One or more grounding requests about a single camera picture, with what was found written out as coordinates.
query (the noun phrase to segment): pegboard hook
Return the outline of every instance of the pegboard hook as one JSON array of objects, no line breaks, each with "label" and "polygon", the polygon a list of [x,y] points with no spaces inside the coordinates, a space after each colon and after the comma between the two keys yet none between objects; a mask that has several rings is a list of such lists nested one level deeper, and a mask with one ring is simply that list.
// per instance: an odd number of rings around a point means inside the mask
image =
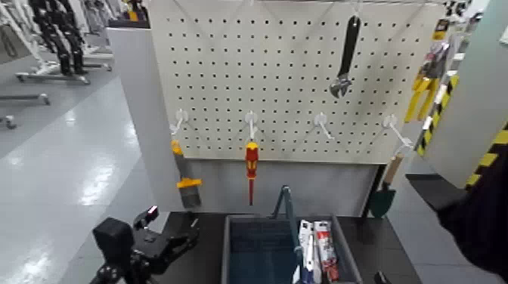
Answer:
[{"label": "pegboard hook", "polygon": [[327,136],[328,139],[333,140],[335,137],[333,137],[327,130],[324,125],[327,123],[327,115],[324,113],[319,113],[314,117],[314,125],[315,126],[321,126],[321,129],[323,129],[323,133]]},{"label": "pegboard hook", "polygon": [[255,114],[252,110],[250,110],[245,115],[245,122],[249,124],[250,129],[250,140],[254,140],[254,135],[258,131],[258,128],[254,126],[255,123],[258,121],[258,115]]},{"label": "pegboard hook", "polygon": [[178,120],[178,122],[176,123],[176,126],[174,126],[173,124],[169,125],[169,127],[171,128],[171,135],[176,135],[178,133],[178,130],[180,130],[182,122],[189,121],[189,113],[187,113],[183,109],[179,109],[175,113],[175,117]]},{"label": "pegboard hook", "polygon": [[397,128],[395,128],[396,124],[397,117],[393,114],[385,117],[383,120],[383,128],[392,129],[397,135],[398,139],[402,142],[402,145],[395,151],[395,156],[397,156],[397,154],[399,154],[405,147],[413,148],[413,142],[411,141],[411,139],[407,137],[402,137],[401,133],[397,130]]},{"label": "pegboard hook", "polygon": [[363,2],[363,0],[357,0],[356,1],[356,6],[352,4],[352,2],[349,2],[351,3],[351,5],[353,6],[353,12],[354,12],[354,16],[356,18],[356,22],[355,22],[355,25],[358,25],[358,21],[360,20],[360,5],[361,3]]}]

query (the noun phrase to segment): blue storage bin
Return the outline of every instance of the blue storage bin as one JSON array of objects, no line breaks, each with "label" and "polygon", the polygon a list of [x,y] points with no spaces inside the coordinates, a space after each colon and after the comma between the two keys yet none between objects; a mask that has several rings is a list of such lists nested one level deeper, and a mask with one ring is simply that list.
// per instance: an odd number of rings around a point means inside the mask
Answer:
[{"label": "blue storage bin", "polygon": [[[337,283],[361,283],[360,273],[337,219],[334,216],[300,219],[331,221],[340,275]],[[290,284],[296,267],[293,249],[287,219],[253,215],[228,216],[222,258],[222,284]]]}]

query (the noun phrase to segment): wooden handle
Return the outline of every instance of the wooden handle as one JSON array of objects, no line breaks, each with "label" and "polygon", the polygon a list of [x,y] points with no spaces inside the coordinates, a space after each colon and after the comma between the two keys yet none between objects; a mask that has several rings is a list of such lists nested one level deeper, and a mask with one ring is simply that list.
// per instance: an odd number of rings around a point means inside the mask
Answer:
[{"label": "wooden handle", "polygon": [[391,184],[393,181],[393,177],[395,176],[395,173],[397,172],[398,166],[401,165],[402,159],[404,158],[404,155],[397,154],[395,156],[395,159],[390,163],[390,166],[388,167],[388,171],[386,171],[385,180],[384,182],[386,184]]}]

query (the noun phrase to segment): pegboard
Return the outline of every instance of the pegboard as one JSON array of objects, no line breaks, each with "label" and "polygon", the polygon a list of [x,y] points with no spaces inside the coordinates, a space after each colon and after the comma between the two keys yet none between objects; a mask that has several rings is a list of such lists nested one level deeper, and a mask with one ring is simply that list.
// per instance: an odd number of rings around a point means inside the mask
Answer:
[{"label": "pegboard", "polygon": [[[360,5],[362,27],[349,78],[328,87],[342,61],[349,2],[155,0],[152,35],[169,121],[189,121],[176,138],[189,158],[244,159],[245,114],[259,117],[261,160],[387,163],[411,86],[443,14],[441,5]],[[329,140],[314,117],[327,115]]]}]

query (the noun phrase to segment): screwdriver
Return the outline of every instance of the screwdriver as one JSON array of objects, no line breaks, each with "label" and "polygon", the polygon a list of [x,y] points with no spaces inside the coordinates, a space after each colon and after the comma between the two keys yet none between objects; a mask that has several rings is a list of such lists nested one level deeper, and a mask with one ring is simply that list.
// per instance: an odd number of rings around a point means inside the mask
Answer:
[{"label": "screwdriver", "polygon": [[245,160],[247,163],[247,180],[249,181],[249,205],[252,206],[254,198],[254,179],[256,179],[256,169],[258,168],[258,144],[250,141],[245,147]]}]

